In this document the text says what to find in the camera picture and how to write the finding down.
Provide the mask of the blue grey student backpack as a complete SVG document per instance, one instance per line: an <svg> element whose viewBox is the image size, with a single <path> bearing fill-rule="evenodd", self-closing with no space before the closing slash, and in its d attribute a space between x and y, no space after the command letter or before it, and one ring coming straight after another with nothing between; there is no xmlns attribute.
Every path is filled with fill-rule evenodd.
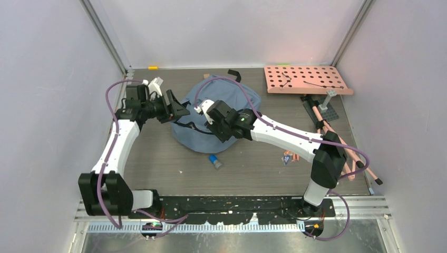
<svg viewBox="0 0 447 253"><path fill-rule="evenodd" d="M181 117L172 123L173 137L185 147L199 153L219 153L227 150L237 140L234 137L222 143L207 128L208 123L204 115L198 114L194 107L204 100L214 101L208 114L214 121L222 118L232 118L237 115L240 119L236 126L244 131L244 138L251 140L251 130L257 117L254 112L261 105L260 96L251 88L240 83L240 78L231 79L225 76L211 75L195 85L182 100L189 102L189 115Z"/></svg>

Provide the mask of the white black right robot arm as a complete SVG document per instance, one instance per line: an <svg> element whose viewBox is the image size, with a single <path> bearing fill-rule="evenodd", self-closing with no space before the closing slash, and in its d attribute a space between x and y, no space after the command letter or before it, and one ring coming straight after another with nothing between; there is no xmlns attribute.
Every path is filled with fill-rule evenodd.
<svg viewBox="0 0 447 253"><path fill-rule="evenodd" d="M321 211L323 199L337 186L347 160L335 132L321 135L301 131L252 109L236 111L221 100L205 100L196 110L205 116L206 128L221 142L231 138L264 142L289 150L309 162L312 165L310 182L300 203L301 210L307 216Z"/></svg>

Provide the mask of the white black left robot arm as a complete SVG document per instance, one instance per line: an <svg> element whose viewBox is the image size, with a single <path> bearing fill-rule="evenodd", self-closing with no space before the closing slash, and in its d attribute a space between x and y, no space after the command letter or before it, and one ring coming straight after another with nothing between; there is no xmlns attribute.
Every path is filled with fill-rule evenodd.
<svg viewBox="0 0 447 253"><path fill-rule="evenodd" d="M148 119L172 122L189 115L171 90L162 93L156 82L132 82L125 88L121 106L113 110L112 131L91 172L79 176L85 211L89 216L127 216L141 209L149 218L162 210L156 190L131 190L123 175L132 145Z"/></svg>

